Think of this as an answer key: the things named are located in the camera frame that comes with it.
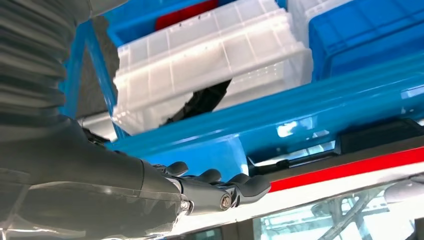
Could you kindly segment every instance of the blue plastic bin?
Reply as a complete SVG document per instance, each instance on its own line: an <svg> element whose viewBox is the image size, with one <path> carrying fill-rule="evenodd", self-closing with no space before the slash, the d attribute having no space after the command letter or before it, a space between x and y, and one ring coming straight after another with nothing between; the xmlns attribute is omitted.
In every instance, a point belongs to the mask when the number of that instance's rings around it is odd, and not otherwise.
<svg viewBox="0 0 424 240"><path fill-rule="evenodd" d="M315 80L424 49L424 0L353 0L309 22Z"/></svg>
<svg viewBox="0 0 424 240"><path fill-rule="evenodd" d="M159 17L174 13L187 7L206 2L207 0L130 0L126 4L104 14L109 21L107 34L117 46L129 43L156 29ZM222 6L234 0L217 0L217 5ZM276 0L283 8L286 0Z"/></svg>

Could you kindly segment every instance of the black cable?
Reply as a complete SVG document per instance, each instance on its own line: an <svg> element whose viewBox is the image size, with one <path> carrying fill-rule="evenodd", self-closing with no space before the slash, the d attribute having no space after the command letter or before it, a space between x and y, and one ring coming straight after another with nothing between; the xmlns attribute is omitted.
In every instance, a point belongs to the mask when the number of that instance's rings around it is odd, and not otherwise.
<svg viewBox="0 0 424 240"><path fill-rule="evenodd" d="M212 112L227 93L230 83L231 79L194 92L193 97L163 125Z"/></svg>

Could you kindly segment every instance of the bolt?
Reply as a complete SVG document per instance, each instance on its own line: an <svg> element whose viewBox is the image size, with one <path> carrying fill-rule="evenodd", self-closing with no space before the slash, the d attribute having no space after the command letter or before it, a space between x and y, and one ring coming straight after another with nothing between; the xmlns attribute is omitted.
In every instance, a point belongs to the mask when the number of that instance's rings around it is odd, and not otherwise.
<svg viewBox="0 0 424 240"><path fill-rule="evenodd" d="M190 202L188 202L188 201L181 201L180 207L183 210L188 210L190 208Z"/></svg>
<svg viewBox="0 0 424 240"><path fill-rule="evenodd" d="M231 205L231 198L228 194L225 194L221 198L221 209L225 211L230 208L230 205Z"/></svg>

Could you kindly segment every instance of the blue shelf frame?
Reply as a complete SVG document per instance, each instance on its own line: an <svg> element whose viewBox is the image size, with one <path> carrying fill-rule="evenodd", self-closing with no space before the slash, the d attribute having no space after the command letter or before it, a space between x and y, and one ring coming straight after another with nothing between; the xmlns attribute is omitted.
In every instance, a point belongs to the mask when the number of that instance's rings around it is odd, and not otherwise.
<svg viewBox="0 0 424 240"><path fill-rule="evenodd" d="M59 86L66 98L65 105L60 109L63 115L75 119L77 115L78 92L81 82L81 69L83 63L84 48L87 46L94 70L97 75L97 81L103 93L106 102L107 111L112 116L114 106L117 104L117 96L114 93L111 77L108 74L102 50L99 46L96 33L91 20L82 23L76 30L75 40L71 46L70 58L65 63L67 78ZM118 139L123 139L128 135L116 124L113 124Z"/></svg>

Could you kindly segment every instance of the plastic storage bin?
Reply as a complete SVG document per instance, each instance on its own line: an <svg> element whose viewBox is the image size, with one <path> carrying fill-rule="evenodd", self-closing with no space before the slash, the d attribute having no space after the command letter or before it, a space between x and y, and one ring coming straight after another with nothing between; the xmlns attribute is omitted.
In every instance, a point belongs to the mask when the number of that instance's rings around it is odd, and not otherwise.
<svg viewBox="0 0 424 240"><path fill-rule="evenodd" d="M118 49L112 119L129 134L158 127L192 92L232 79L217 109L308 83L309 49L274 0L239 0Z"/></svg>
<svg viewBox="0 0 424 240"><path fill-rule="evenodd" d="M310 20L306 29L317 80L424 49L422 0L327 0L302 15L299 6L306 2L311 1L290 0L288 8L295 23ZM307 43L305 31L298 34Z"/></svg>
<svg viewBox="0 0 424 240"><path fill-rule="evenodd" d="M173 23L231 3L234 0L130 0L104 14L107 33L117 46L144 37ZM281 8L286 0L276 1Z"/></svg>
<svg viewBox="0 0 424 240"><path fill-rule="evenodd" d="M293 16L295 35L309 47L309 21L352 0L287 0L287 10Z"/></svg>

